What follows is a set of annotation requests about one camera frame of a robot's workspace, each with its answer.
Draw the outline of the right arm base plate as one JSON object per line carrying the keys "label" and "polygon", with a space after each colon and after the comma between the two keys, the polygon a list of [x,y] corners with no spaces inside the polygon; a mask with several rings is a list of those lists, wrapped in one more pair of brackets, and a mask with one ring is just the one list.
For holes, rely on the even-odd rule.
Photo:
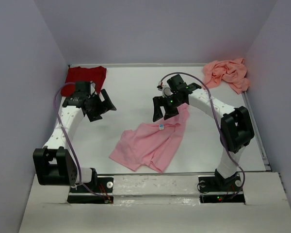
{"label": "right arm base plate", "polygon": [[198,177],[196,185],[199,191],[199,200],[201,204],[215,203],[243,203],[245,197],[241,188],[242,181],[237,174],[235,177],[222,184],[215,176]]}

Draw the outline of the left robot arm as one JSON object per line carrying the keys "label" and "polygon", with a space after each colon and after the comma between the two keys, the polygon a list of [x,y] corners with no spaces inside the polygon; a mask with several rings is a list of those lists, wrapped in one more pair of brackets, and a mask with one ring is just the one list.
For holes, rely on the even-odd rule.
{"label": "left robot arm", "polygon": [[57,122],[48,141],[33,152],[33,161],[40,185],[79,186],[92,192],[97,188],[97,172],[82,168],[72,140],[82,120],[102,119],[108,111],[115,111],[107,91],[97,92],[93,82],[73,83],[75,90],[65,97],[60,108],[55,107]]}

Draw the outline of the pink t-shirt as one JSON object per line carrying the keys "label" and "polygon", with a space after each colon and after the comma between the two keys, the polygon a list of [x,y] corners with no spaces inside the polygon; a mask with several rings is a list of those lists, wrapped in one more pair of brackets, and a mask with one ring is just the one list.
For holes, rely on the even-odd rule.
{"label": "pink t-shirt", "polygon": [[180,147],[190,116],[187,104],[177,110],[179,114],[170,119],[123,131],[109,158],[132,171],[146,166],[163,173]]}

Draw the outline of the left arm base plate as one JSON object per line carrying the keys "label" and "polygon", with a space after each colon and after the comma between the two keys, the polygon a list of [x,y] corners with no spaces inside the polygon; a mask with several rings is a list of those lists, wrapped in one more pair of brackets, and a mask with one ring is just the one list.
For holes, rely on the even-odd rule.
{"label": "left arm base plate", "polygon": [[70,188],[67,202],[70,204],[113,204],[114,177],[98,176],[97,185],[86,183]]}

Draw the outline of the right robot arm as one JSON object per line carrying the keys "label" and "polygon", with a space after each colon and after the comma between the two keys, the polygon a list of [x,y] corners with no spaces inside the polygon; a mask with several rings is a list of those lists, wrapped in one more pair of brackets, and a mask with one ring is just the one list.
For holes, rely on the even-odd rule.
{"label": "right robot arm", "polygon": [[166,75],[158,83],[160,96],[153,98],[153,121],[161,118],[167,120],[179,114],[178,107],[187,104],[194,107],[215,121],[223,153],[220,163],[214,172],[213,184],[218,190],[225,190],[236,181],[237,171],[243,171],[239,160],[244,149],[250,144],[255,133],[246,107],[234,107],[215,98],[210,89],[196,76],[197,82],[186,84],[182,79],[183,72]]}

